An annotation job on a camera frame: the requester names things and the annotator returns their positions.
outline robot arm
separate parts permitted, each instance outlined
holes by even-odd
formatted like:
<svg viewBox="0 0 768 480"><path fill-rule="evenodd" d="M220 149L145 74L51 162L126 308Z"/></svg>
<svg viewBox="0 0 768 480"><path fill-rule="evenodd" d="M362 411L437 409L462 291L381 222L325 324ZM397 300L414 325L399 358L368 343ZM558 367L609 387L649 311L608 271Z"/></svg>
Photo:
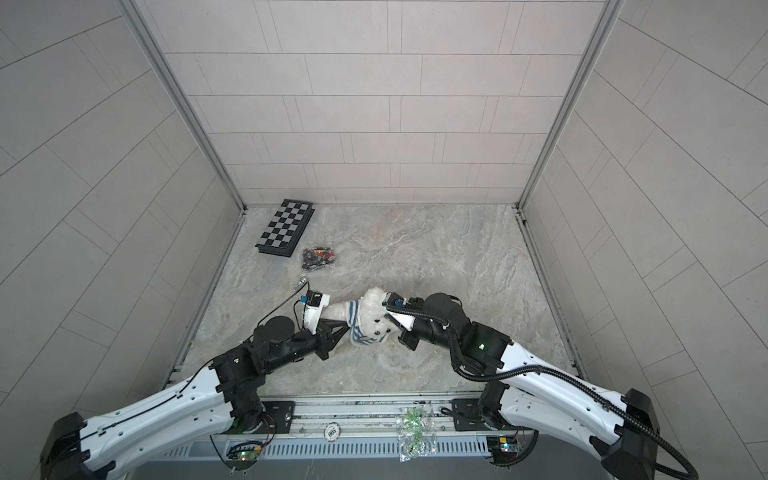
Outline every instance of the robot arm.
<svg viewBox="0 0 768 480"><path fill-rule="evenodd" d="M533 355L508 336L467 318L460 301L444 293L407 302L388 293L384 317L401 330L400 343L421 340L448 348L454 371L485 382L478 407L491 428L525 425L576 445L601 460L620 480L648 480L656 470L698 478L693 466L658 436L648 397L626 395L580 380ZM119 478L152 457L204 435L248 433L266 421L257 395L266 375L311 353L327 359L349 330L323 319L328 296L308 291L305 327L276 316L248 339L201 367L189 379L121 410L90 418L59 419L41 454L41 478ZM656 465L657 446L688 470Z"/></svg>

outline tiled wall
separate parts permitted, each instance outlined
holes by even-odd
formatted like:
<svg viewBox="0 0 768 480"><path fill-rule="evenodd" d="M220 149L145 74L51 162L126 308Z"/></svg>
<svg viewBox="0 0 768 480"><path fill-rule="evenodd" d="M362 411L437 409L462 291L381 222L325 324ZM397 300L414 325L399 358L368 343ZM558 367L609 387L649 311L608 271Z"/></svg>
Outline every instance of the tiled wall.
<svg viewBox="0 0 768 480"><path fill-rule="evenodd" d="M238 209L111 0L0 2L0 112L0 472L26 480L53 421L161 386Z"/></svg>
<svg viewBox="0 0 768 480"><path fill-rule="evenodd" d="M766 31L763 0L627 0L525 211L590 379L701 478L768 472Z"/></svg>
<svg viewBox="0 0 768 480"><path fill-rule="evenodd" d="M603 8L137 3L249 204L516 202Z"/></svg>

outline chessboard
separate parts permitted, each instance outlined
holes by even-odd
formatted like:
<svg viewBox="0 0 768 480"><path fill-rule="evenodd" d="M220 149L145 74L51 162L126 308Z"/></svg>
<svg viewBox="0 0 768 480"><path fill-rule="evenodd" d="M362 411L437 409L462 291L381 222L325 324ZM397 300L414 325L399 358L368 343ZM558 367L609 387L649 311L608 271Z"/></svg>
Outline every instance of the chessboard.
<svg viewBox="0 0 768 480"><path fill-rule="evenodd" d="M283 200L269 226L256 242L261 253L290 257L315 209L309 202Z"/></svg>

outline marble floor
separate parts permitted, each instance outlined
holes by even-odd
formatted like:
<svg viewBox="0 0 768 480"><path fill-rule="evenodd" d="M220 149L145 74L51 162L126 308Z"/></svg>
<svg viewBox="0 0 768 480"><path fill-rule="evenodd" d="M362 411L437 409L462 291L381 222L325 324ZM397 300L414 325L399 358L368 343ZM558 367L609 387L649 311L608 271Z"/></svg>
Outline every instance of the marble floor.
<svg viewBox="0 0 768 480"><path fill-rule="evenodd" d="M371 286L405 298L450 293L462 299L470 319L507 333L556 366L570 363L508 205L317 207L290 258L254 248L274 210L247 211L184 361L185 376L248 337L258 319L293 291L305 271L300 251L313 243L336 251L336 265L306 275L312 289L328 293L331 303L360 298ZM293 317L292 304L275 315ZM325 362L310 356L279 369L259 394L480 389L451 370L446 349L421 342L411 352L392 335L367 347L345 338Z"/></svg>

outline plastic bag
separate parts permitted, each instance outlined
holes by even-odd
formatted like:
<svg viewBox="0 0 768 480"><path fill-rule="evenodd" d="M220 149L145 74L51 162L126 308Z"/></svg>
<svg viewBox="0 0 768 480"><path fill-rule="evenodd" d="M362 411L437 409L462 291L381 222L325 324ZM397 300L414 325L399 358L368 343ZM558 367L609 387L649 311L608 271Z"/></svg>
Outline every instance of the plastic bag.
<svg viewBox="0 0 768 480"><path fill-rule="evenodd" d="M336 263L333 247L318 247L312 245L301 253L301 267L304 270L318 270Z"/></svg>
<svg viewBox="0 0 768 480"><path fill-rule="evenodd" d="M397 441L400 461L426 457L437 451L437 433L432 419L432 407L419 406L408 409L397 419Z"/></svg>

